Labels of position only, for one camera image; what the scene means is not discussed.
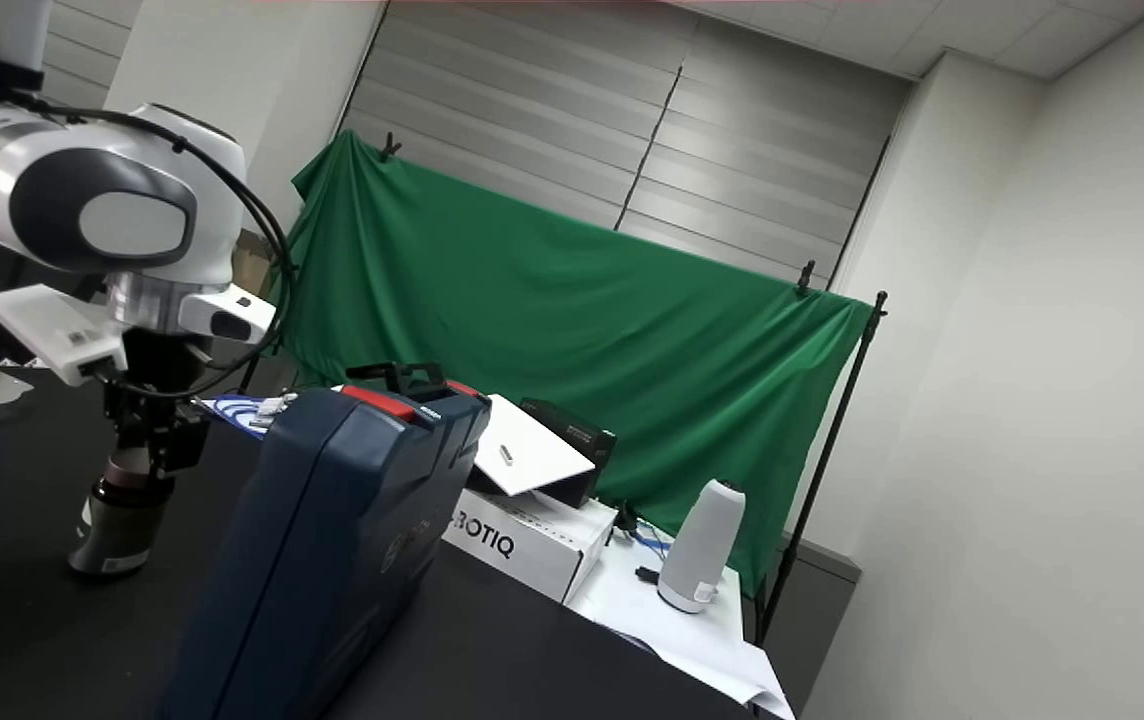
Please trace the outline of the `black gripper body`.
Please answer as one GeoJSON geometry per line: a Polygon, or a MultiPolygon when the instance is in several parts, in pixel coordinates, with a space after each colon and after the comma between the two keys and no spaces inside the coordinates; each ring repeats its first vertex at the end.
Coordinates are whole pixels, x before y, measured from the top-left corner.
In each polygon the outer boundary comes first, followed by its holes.
{"type": "Polygon", "coordinates": [[[208,344],[195,334],[128,333],[128,372],[102,388],[121,468],[192,468],[208,424],[186,408],[208,344]]]}

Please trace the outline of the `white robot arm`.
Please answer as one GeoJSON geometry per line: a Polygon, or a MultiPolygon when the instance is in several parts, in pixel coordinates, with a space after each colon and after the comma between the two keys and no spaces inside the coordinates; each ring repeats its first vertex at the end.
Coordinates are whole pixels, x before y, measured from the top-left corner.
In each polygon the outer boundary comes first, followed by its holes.
{"type": "Polygon", "coordinates": [[[96,379],[110,464],[143,472],[195,436],[198,346],[270,322],[233,267],[245,149],[166,105],[46,98],[46,21],[51,0],[0,0],[0,252],[51,272],[0,289],[0,333],[56,379],[96,379]]]}

